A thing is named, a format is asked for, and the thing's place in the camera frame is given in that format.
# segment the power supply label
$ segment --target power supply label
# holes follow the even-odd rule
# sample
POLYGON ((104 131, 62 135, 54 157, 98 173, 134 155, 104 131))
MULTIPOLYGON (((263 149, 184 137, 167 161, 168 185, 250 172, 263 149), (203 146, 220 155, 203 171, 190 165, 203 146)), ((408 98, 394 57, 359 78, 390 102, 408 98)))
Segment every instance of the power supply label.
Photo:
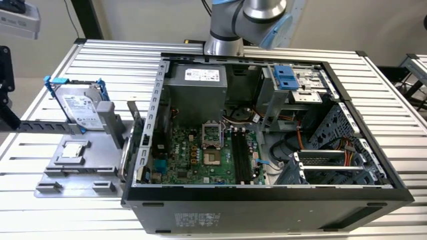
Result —
POLYGON ((220 213, 175 213, 178 227, 216 227, 220 222, 220 213))
POLYGON ((220 70, 188 68, 186 70, 184 80, 219 82, 220 81, 220 70))
POLYGON ((92 100, 82 95, 64 95, 63 99, 75 122, 87 129, 103 129, 102 119, 92 100))

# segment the white wall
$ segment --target white wall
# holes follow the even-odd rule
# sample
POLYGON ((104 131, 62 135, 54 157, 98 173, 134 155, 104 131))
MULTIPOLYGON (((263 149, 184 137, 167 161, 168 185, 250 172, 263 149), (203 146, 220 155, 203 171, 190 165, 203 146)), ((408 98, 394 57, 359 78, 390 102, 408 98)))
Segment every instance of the white wall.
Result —
POLYGON ((378 65, 427 54, 427 0, 308 0, 292 48, 363 50, 378 65))
POLYGON ((183 43, 207 40, 211 18, 200 0, 94 0, 112 40, 183 43))
MULTIPOLYGON (((103 28, 122 41, 206 40, 210 17, 200 0, 94 0, 103 28)), ((363 50, 376 64, 427 54, 427 0, 306 0, 292 48, 363 50)))
MULTIPOLYGON (((75 9, 68 1, 71 16, 83 37, 75 9)), ((0 45, 11 48, 14 74, 16 78, 44 77, 62 62, 78 38, 63 0, 27 0, 39 8, 42 26, 39 39, 31 40, 0 33, 0 45)))

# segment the metal workbench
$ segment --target metal workbench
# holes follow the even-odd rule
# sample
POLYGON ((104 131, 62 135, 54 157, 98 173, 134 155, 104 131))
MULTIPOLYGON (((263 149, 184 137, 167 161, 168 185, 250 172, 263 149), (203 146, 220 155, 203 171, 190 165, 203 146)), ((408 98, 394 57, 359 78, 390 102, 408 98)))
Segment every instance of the metal workbench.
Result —
MULTIPOLYGON (((160 52, 202 54, 200 44, 162 44, 88 40, 75 44, 54 77, 107 82, 116 113, 131 119, 126 101, 135 100, 147 114, 160 52)), ((350 233, 323 238, 355 240, 427 239, 427 123, 367 57, 354 51, 247 47, 247 57, 327 61, 347 89, 415 202, 350 233)), ((66 120, 43 89, 26 112, 26 120, 66 120)), ((0 239, 30 237, 98 239, 274 239, 319 237, 318 234, 146 235, 119 198, 35 198, 35 186, 60 142, 60 135, 11 134, 0 147, 0 239)))

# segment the blue latch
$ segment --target blue latch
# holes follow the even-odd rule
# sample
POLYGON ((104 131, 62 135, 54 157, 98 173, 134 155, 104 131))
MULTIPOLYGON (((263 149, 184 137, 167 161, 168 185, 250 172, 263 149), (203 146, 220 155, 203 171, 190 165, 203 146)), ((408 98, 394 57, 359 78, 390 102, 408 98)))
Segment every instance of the blue latch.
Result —
POLYGON ((290 66, 274 66, 272 75, 279 82, 280 90, 298 90, 300 88, 299 81, 295 78, 292 68, 290 66))
POLYGON ((51 84, 67 84, 70 82, 68 78, 64 77, 55 77, 51 81, 51 84))
POLYGON ((108 96, 108 92, 107 92, 107 87, 106 87, 106 82, 103 81, 103 79, 98 79, 96 83, 99 84, 100 87, 100 95, 102 95, 102 99, 104 101, 110 101, 110 96, 108 96))

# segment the motherboard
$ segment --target motherboard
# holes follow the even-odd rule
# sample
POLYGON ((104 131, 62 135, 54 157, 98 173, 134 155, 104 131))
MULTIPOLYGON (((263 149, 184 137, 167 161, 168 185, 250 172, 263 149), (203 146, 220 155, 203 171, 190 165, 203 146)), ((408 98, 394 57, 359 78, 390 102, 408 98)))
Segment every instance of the motherboard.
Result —
POLYGON ((255 132, 218 123, 172 131, 167 159, 155 160, 155 184, 266 184, 255 132))

